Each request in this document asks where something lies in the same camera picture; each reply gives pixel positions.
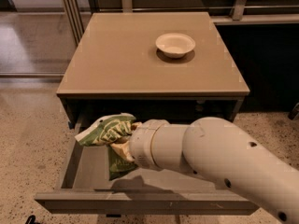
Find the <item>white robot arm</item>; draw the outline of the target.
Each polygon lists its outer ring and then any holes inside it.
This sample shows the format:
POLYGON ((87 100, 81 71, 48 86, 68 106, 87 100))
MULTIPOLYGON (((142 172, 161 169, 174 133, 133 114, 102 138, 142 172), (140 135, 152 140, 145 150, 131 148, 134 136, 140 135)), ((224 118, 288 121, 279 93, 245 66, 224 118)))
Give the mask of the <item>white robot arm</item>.
POLYGON ((257 204, 282 224, 299 224, 299 171, 232 122, 151 119, 112 145, 138 167, 202 178, 257 204))

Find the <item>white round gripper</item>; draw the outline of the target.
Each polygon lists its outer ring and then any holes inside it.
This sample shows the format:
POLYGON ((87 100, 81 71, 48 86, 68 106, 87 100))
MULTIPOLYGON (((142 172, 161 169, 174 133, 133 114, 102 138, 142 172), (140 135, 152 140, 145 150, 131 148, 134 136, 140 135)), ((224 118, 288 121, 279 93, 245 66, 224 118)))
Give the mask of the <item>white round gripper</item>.
POLYGON ((152 142, 157 131, 168 124, 165 119, 150 119, 144 123, 134 122, 129 141, 120 139, 112 143, 112 149, 125 161, 135 162, 139 168, 161 171, 152 155, 152 142))

